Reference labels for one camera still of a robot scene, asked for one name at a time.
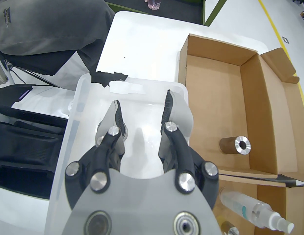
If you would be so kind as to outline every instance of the gray sweatpants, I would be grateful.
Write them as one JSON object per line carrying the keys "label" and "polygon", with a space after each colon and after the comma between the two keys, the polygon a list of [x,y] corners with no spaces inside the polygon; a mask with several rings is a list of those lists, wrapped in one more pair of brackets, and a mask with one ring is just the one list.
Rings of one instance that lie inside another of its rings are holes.
{"label": "gray sweatpants", "polygon": [[77,50],[91,71],[114,15],[103,0],[7,0],[0,3],[0,51],[23,56]]}

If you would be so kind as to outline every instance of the printed logo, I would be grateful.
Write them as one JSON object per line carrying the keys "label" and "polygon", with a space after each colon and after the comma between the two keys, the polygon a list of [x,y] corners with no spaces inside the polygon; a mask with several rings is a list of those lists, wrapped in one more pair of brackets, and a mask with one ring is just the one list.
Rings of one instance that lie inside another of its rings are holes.
{"label": "printed logo", "polygon": [[4,18],[5,18],[6,27],[8,27],[9,24],[11,23],[10,8],[8,7],[8,8],[6,8],[6,9],[4,9],[3,13],[4,13]]}

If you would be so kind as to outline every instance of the spray bottle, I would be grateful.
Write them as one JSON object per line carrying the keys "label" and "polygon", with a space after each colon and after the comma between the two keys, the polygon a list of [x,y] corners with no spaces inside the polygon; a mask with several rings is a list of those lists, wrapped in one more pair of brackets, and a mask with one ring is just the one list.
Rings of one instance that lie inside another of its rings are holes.
{"label": "spray bottle", "polygon": [[294,227],[293,223],[286,221],[270,205],[260,200],[225,187],[221,189],[219,197],[223,205],[259,228],[267,227],[289,234]]}

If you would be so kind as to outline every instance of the clear plastic bin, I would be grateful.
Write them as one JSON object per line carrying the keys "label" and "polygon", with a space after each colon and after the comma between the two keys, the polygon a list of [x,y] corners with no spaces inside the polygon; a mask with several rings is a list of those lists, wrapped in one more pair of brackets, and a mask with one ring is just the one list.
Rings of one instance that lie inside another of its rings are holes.
{"label": "clear plastic bin", "polygon": [[182,95],[188,103],[187,88],[176,82],[135,78],[113,84],[104,88],[101,84],[91,83],[89,74],[83,75],[77,84],[51,191],[46,235],[62,233],[71,213],[64,185],[65,168],[95,145],[97,126],[113,100],[120,101],[128,128],[121,173],[140,179],[164,173],[158,151],[165,97],[170,89]]}

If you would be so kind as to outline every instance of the metal cylinder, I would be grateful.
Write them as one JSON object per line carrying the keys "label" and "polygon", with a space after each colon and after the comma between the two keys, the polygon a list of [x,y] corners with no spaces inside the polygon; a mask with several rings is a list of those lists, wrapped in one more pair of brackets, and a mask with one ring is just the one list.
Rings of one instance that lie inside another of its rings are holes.
{"label": "metal cylinder", "polygon": [[226,154],[246,155],[251,151],[251,144],[245,136],[222,138],[219,141],[219,148]]}
{"label": "metal cylinder", "polygon": [[225,235],[239,235],[239,230],[228,221],[222,223],[221,231]]}

